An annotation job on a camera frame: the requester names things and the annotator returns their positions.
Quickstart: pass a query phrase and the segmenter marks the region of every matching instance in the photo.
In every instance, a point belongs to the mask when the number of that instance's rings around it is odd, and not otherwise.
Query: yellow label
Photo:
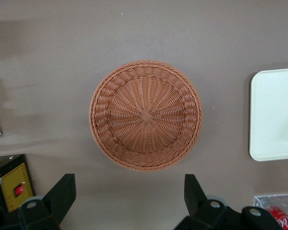
[[[9,212],[16,210],[26,199],[33,196],[24,163],[4,175],[1,180],[1,188]],[[15,188],[19,186],[23,187],[23,192],[17,195],[15,194]]]

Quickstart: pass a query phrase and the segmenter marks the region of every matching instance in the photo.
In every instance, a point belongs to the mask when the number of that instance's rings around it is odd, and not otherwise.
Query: metal screw
[[[219,208],[219,207],[221,207],[221,205],[220,205],[218,202],[216,202],[216,201],[211,201],[211,202],[210,202],[210,205],[211,205],[211,207],[214,207],[214,208]]]
[[[255,209],[255,208],[251,208],[251,209],[250,209],[250,213],[251,213],[252,215],[256,216],[256,217],[261,216],[261,212],[260,212],[259,210]]]
[[[36,202],[30,202],[29,204],[27,204],[27,208],[33,208],[36,206]]]

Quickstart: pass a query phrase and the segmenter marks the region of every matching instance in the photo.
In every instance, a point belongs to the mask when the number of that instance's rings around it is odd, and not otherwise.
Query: gray surface
[[[201,136],[160,172],[112,163],[88,125],[91,97],[114,68],[155,59],[187,75],[202,99]],[[240,211],[288,193],[288,160],[248,153],[249,85],[288,68],[288,1],[0,0],[0,155],[29,153],[37,193],[75,173],[64,230],[168,230],[187,215],[185,173]]]

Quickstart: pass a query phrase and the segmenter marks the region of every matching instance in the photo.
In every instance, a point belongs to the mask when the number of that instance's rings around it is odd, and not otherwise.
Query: black clamp
[[[0,208],[0,230],[59,230],[75,199],[75,175],[65,174],[43,199],[28,200],[10,213]]]
[[[282,230],[266,210],[245,207],[236,212],[218,200],[208,200],[192,174],[185,176],[184,199],[189,211],[175,230]]]

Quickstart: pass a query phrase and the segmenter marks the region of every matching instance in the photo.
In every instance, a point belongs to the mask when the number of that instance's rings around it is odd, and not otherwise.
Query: brown basket
[[[156,171],[181,160],[198,139],[202,105],[192,83],[172,66],[127,63],[108,74],[90,106],[95,141],[115,163]]]

